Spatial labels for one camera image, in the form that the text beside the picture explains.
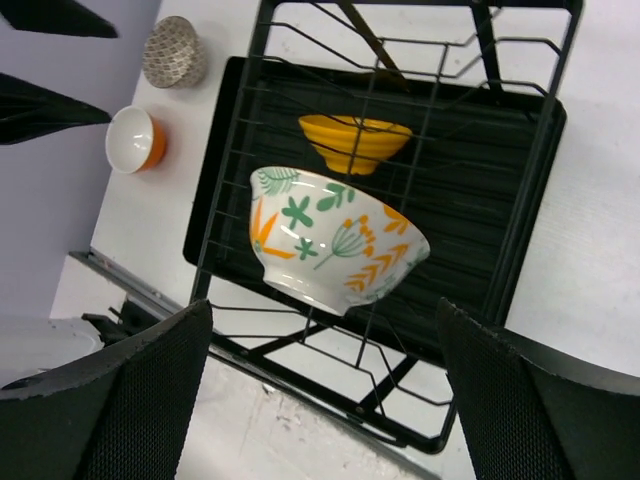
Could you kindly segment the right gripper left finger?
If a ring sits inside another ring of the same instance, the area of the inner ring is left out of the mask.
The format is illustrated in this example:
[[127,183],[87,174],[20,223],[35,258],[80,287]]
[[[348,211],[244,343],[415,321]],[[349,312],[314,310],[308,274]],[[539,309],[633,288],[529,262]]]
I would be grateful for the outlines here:
[[209,352],[208,301],[1,389],[4,479],[172,479]]

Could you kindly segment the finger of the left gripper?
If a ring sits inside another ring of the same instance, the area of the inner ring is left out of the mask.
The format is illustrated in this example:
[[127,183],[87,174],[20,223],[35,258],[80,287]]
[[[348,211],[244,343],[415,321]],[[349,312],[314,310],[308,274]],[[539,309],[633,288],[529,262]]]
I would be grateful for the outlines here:
[[109,124],[111,116],[92,105],[1,74],[1,144],[14,145],[61,130]]
[[1,0],[1,17],[20,31],[117,38],[115,26],[72,0]]

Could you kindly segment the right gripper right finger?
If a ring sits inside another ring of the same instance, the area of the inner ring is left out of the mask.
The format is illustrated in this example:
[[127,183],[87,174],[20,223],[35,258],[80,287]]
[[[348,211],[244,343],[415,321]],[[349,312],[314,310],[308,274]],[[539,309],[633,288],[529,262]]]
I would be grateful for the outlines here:
[[479,479],[636,479],[639,380],[441,299],[438,336]]

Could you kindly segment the orange bowl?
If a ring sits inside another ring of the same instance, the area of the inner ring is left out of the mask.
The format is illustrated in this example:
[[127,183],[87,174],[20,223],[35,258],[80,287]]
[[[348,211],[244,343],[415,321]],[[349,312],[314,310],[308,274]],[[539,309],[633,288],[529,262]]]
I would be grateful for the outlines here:
[[111,168],[134,174],[156,167],[162,160],[167,137],[157,119],[138,106],[121,109],[105,136],[105,152]]

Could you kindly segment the brown patterned white bowl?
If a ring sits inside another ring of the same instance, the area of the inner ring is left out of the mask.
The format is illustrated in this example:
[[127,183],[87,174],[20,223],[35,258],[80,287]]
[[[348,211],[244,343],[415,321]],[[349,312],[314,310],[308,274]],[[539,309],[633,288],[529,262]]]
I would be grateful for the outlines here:
[[186,89],[205,76],[208,60],[192,23],[182,16],[160,20],[147,38],[142,57],[146,80],[159,89]]

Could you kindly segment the white floral bowl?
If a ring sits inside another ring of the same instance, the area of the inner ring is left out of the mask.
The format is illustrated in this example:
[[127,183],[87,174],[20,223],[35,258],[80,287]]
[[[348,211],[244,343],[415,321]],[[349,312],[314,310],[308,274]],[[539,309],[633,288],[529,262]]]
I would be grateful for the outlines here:
[[337,180],[268,166],[250,185],[249,242],[264,282],[326,313],[384,298],[430,254],[403,214]]

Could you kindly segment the yellow bowl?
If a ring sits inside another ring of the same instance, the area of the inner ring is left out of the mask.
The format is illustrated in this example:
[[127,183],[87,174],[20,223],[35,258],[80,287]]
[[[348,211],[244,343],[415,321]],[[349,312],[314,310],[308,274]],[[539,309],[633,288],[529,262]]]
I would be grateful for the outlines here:
[[298,118],[304,136],[333,172],[371,175],[413,136],[398,123],[349,115]]

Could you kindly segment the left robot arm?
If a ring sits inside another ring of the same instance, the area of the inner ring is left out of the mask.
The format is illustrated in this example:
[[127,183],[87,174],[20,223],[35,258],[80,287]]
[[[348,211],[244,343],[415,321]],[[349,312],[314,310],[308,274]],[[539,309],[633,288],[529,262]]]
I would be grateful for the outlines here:
[[[3,1],[1,17],[14,29],[52,35],[116,38],[113,24],[77,1]],[[70,128],[107,124],[98,107],[9,74],[1,75],[1,144],[12,146]],[[15,315],[1,318],[1,388],[33,385],[31,378],[102,348],[78,319]]]

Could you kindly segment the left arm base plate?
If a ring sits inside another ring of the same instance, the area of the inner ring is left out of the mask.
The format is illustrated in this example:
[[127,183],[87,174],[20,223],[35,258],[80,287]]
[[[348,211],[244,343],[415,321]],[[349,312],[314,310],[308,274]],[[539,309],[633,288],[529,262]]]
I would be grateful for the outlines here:
[[104,346],[135,336],[163,320],[161,316],[129,298],[120,309],[109,307],[106,315],[83,313],[81,319],[98,331]]

